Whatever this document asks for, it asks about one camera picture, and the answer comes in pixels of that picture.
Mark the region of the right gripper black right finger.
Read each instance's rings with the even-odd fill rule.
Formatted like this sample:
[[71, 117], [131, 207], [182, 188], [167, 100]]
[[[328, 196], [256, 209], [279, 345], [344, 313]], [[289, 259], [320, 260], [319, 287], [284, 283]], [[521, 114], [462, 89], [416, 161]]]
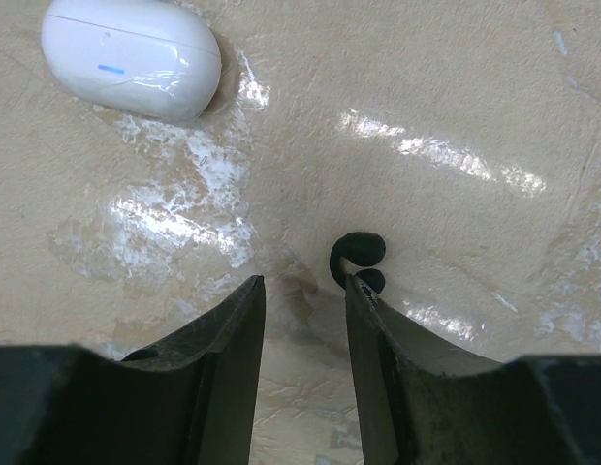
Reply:
[[367, 464], [601, 464], [601, 355], [470, 353], [349, 277]]

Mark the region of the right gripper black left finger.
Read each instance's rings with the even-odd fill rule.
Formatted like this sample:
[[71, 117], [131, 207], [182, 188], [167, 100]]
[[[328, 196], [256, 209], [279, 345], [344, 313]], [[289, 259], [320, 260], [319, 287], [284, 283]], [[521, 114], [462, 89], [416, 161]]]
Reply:
[[247, 463], [265, 318], [253, 276], [122, 360], [0, 345], [0, 464]]

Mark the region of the black earbud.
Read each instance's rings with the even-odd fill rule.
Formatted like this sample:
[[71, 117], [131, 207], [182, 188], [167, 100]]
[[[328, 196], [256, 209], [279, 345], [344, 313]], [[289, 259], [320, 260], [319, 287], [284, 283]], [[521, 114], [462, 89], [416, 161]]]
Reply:
[[333, 280], [341, 288], [346, 288], [347, 275], [343, 261], [361, 269], [355, 274], [376, 294], [381, 294], [386, 286], [384, 274], [374, 266], [382, 262], [386, 255], [386, 242], [375, 232], [349, 232], [343, 235], [332, 247], [329, 267]]

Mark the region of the white earbud charging case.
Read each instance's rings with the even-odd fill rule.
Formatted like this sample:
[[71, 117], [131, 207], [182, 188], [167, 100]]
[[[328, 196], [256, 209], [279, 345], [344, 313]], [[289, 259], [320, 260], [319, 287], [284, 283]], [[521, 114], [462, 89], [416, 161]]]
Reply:
[[168, 1], [53, 1], [41, 45], [49, 70], [73, 95], [164, 120], [203, 113], [222, 72], [210, 28]]

